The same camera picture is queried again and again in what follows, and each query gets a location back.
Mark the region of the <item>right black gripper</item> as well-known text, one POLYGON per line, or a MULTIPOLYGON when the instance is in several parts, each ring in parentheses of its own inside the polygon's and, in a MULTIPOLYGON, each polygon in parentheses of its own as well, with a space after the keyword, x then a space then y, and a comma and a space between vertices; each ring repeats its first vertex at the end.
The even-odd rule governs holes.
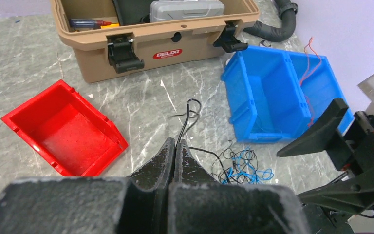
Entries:
MULTIPOLYGON (((342 98, 333 99, 318 120, 300 137, 280 149, 277 157, 324 151, 347 110, 348 105, 342 98)), ((349 214, 374 211, 374 116, 364 111, 356 112, 355 120, 343 139, 351 151, 347 161, 337 169, 347 172, 348 179, 303 192, 298 197, 302 203, 349 214)))

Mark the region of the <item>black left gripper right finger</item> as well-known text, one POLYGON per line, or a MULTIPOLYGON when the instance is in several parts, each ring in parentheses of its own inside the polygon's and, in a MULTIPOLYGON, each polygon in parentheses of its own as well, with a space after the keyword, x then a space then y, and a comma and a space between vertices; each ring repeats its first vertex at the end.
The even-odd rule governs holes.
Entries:
POLYGON ((214 177, 193 158, 190 148, 184 139, 176 146, 173 182, 188 185, 216 182, 214 177))

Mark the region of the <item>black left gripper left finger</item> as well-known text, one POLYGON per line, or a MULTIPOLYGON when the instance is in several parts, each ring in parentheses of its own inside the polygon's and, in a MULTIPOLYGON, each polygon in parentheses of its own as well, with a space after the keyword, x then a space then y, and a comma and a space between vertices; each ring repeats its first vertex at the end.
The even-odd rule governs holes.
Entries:
POLYGON ((166 187, 172 180, 175 160, 175 140, 165 140, 157 154, 131 173, 128 178, 145 191, 166 187))

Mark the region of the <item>blue two-compartment plastic bin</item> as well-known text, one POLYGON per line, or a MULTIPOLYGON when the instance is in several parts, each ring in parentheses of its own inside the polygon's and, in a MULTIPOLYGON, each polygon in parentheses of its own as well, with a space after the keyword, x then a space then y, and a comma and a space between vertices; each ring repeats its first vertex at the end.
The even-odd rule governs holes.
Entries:
POLYGON ((335 98, 344 98, 325 56, 249 46, 221 76, 237 142, 290 142, 335 98))

